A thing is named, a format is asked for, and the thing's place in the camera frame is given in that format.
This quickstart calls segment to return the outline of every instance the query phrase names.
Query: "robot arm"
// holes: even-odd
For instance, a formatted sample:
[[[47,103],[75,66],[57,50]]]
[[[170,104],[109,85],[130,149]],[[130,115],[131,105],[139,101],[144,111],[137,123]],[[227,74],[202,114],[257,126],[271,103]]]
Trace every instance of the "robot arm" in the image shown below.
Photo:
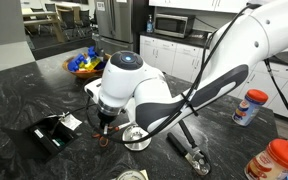
[[[226,27],[216,32],[211,50]],[[109,124],[125,109],[130,121],[153,132],[160,124],[167,130],[239,86],[248,76],[249,67],[288,47],[288,0],[276,0],[248,15],[240,16],[211,53],[210,73],[203,75],[199,87],[188,99],[171,97],[163,74],[147,65],[132,52],[115,53],[104,70],[102,79],[85,86],[85,91],[98,104],[101,126]]]

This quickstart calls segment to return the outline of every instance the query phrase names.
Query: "jar lid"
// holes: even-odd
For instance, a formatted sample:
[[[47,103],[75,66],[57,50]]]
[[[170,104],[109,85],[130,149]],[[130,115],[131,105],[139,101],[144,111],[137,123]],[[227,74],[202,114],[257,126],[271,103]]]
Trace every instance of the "jar lid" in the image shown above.
[[[288,169],[288,141],[274,139],[266,148],[268,154],[275,162]]]
[[[257,102],[266,102],[268,99],[268,96],[265,92],[257,90],[257,89],[250,89],[247,91],[247,96],[252,98],[253,100]]]

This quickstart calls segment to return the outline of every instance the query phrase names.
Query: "stainless steel refrigerator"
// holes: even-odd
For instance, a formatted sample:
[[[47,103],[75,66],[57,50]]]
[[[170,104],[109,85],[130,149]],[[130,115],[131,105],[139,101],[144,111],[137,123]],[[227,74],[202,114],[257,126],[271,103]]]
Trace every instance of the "stainless steel refrigerator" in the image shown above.
[[[105,53],[121,50],[139,53],[139,32],[146,30],[154,7],[148,0],[95,0],[99,46]]]

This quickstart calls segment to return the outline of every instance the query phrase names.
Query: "chair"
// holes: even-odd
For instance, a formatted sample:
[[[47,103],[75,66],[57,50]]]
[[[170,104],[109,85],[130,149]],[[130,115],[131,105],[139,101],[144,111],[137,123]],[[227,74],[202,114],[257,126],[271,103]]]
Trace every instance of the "chair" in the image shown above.
[[[46,3],[45,3],[45,9],[46,9],[47,11],[56,12],[55,4],[46,4]]]
[[[69,36],[67,35],[67,30],[72,30],[72,37],[74,34],[75,28],[77,29],[78,34],[81,35],[81,32],[79,31],[79,27],[76,26],[74,21],[74,12],[73,11],[62,11],[61,12],[61,19],[62,19],[62,30],[65,33],[67,40],[70,40]]]
[[[86,10],[86,11],[81,11],[79,12],[79,15],[80,15],[80,21],[78,22],[75,22],[76,25],[80,28],[85,28],[84,29],[84,32],[82,31],[83,35],[85,36],[86,34],[86,29],[87,28],[91,28],[91,19],[90,19],[90,11],[89,10]]]
[[[36,8],[31,8],[31,10],[33,12],[44,12],[44,10],[42,8],[40,9],[36,9]],[[45,20],[48,19],[47,16],[36,16],[37,20]],[[38,35],[41,35],[41,27],[44,27],[45,29],[47,29],[48,31],[50,31],[50,33],[52,34],[52,24],[40,24],[38,25]]]
[[[97,18],[96,18],[96,11],[95,10],[94,10],[93,18],[91,19],[91,26],[92,26],[92,30],[97,29],[95,27],[95,26],[97,26]]]

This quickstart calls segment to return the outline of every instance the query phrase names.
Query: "metal bowl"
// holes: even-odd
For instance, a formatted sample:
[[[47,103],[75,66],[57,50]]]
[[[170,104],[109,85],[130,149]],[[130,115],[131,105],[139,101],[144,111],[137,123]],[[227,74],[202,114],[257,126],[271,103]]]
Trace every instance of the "metal bowl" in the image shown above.
[[[125,131],[123,132],[122,139],[123,141],[135,141],[142,137],[145,137],[146,135],[148,135],[146,131],[144,131],[142,128],[138,127],[137,125],[133,125],[125,129]],[[145,148],[147,148],[147,146],[150,143],[151,143],[151,138],[145,141],[139,142],[139,143],[125,144],[125,147],[127,147],[128,149],[132,151],[142,151]]]

